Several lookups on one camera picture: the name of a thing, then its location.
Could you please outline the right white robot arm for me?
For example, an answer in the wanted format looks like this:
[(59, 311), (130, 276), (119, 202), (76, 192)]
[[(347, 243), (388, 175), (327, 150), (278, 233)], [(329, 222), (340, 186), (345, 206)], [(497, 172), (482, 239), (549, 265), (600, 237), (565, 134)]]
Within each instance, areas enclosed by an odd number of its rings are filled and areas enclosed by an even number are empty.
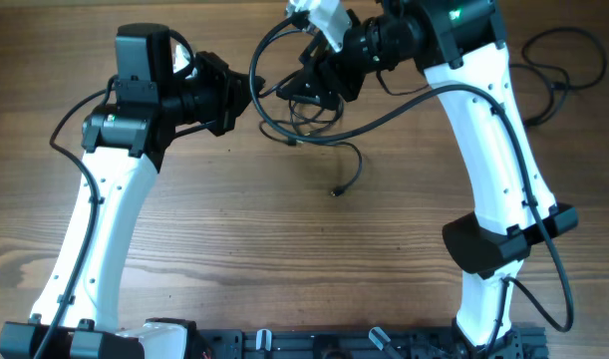
[(386, 1), (360, 21), (338, 1), (291, 1), (286, 23), (316, 39), (285, 100), (332, 110), (355, 100), (366, 75), (406, 60), (443, 105), (467, 169), (472, 213), (445, 225), (462, 272), (457, 342), (472, 357), (505, 355), (509, 306), (531, 248), (575, 228), (576, 210), (542, 178), (513, 96), (505, 28), (493, 1)]

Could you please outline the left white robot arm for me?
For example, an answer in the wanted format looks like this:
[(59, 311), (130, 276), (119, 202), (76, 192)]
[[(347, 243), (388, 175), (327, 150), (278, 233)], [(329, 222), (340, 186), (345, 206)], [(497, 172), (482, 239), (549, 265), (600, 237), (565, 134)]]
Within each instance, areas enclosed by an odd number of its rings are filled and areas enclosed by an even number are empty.
[(51, 277), (24, 323), (0, 334), (5, 358), (209, 358), (189, 320), (118, 324), (122, 273), (137, 218), (176, 139), (221, 136), (263, 88), (211, 52), (193, 52), (161, 24), (121, 26), (118, 71), (91, 96), (83, 124), (82, 178)]

